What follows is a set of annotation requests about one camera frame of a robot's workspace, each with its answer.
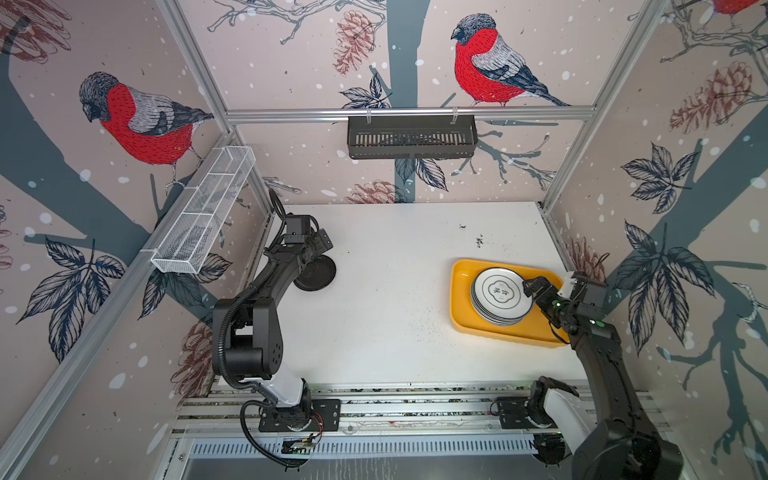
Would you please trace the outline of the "small black plate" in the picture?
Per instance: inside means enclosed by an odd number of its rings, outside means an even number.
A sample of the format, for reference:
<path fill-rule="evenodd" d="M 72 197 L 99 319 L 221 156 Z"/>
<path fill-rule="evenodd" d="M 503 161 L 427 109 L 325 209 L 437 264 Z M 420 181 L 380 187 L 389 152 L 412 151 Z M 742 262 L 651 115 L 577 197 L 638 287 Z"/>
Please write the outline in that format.
<path fill-rule="evenodd" d="M 327 255 L 321 255 L 305 266 L 302 273 L 294 280 L 294 285 L 302 291 L 319 291 L 333 282 L 336 272 L 337 267 L 333 259 Z"/>

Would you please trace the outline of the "yellow plastic bin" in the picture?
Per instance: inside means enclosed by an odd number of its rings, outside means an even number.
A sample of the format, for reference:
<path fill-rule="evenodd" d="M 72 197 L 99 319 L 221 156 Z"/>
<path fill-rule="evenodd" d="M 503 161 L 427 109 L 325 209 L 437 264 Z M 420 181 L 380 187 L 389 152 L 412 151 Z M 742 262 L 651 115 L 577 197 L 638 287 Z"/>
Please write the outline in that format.
<path fill-rule="evenodd" d="M 511 327 L 492 325 L 478 315 L 471 304 L 470 287 L 481 271 L 495 267 L 511 269 L 524 280 L 544 276 L 556 289 L 560 289 L 563 284 L 560 277 L 545 269 L 460 259 L 452 267 L 451 278 L 450 316 L 454 328 L 466 334 L 537 347 L 557 348 L 567 345 L 568 335 L 563 330 L 553 330 L 547 318 L 534 302 L 530 313 L 520 323 Z"/>

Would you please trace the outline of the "white plate grey emblem front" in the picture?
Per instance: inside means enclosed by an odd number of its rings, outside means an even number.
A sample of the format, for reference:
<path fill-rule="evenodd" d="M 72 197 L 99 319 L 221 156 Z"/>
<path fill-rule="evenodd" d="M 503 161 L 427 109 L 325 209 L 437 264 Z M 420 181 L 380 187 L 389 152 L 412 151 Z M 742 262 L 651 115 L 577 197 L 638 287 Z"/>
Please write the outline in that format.
<path fill-rule="evenodd" d="M 485 269 L 475 277 L 470 300 L 482 319 L 500 327 L 517 325 L 533 307 L 532 298 L 524 293 L 524 279 L 501 267 Z"/>

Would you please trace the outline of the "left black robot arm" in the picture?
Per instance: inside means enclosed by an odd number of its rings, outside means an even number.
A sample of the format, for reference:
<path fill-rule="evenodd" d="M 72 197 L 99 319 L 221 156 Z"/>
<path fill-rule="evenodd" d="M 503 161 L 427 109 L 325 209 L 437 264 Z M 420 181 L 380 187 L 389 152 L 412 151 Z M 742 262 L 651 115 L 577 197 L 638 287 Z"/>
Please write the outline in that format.
<path fill-rule="evenodd" d="M 267 263 L 243 291 L 222 299 L 212 317 L 212 369 L 232 388 L 262 397 L 262 418 L 269 428 L 301 431 L 318 426 L 307 382 L 279 371 L 284 341 L 278 306 L 289 287 L 314 292 L 329 286 L 337 267 L 327 252 L 327 232 L 311 215 L 288 213 L 278 194 L 269 192 L 280 221 L 264 250 Z"/>

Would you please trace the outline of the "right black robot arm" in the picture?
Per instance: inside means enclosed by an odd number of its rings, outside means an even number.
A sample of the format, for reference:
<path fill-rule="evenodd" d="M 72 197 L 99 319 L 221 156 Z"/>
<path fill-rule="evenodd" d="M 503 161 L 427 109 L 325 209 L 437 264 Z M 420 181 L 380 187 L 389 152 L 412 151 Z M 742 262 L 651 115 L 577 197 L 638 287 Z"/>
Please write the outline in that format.
<path fill-rule="evenodd" d="M 680 448 L 662 438 L 646 414 L 623 360 L 620 336 L 604 320 L 607 286 L 573 272 L 560 288 L 543 276 L 525 280 L 523 292 L 554 330 L 564 331 L 587 376 L 596 422 L 577 412 L 571 398 L 556 405 L 555 393 L 578 393 L 541 377 L 532 386 L 528 412 L 533 422 L 554 422 L 572 452 L 573 479 L 678 479 Z"/>

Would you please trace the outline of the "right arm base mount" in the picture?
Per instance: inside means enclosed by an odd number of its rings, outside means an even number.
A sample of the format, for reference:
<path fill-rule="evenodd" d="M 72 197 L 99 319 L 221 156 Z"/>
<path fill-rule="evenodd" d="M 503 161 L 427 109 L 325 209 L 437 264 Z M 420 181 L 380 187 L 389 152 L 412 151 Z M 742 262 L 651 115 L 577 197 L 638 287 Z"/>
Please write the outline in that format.
<path fill-rule="evenodd" d="M 539 429 L 529 416 L 528 398 L 523 396 L 499 397 L 491 407 L 502 430 Z"/>

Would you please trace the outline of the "white mesh wall shelf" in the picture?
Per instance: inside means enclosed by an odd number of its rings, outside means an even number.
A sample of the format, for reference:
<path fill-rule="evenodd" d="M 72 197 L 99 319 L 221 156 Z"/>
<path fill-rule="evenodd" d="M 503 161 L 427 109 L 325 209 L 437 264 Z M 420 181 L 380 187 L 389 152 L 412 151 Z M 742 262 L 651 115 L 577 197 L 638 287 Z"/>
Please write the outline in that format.
<path fill-rule="evenodd" d="M 198 274 L 248 179 L 255 157 L 246 146 L 222 148 L 155 250 L 151 262 L 162 273 Z"/>

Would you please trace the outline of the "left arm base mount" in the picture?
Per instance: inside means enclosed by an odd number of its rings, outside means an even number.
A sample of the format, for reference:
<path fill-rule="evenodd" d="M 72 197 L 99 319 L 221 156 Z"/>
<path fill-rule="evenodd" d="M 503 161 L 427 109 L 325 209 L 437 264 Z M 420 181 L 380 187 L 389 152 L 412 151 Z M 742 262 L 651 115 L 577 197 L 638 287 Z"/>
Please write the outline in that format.
<path fill-rule="evenodd" d="M 315 399 L 293 407 L 262 410 L 260 433 L 336 432 L 341 416 L 339 399 Z"/>

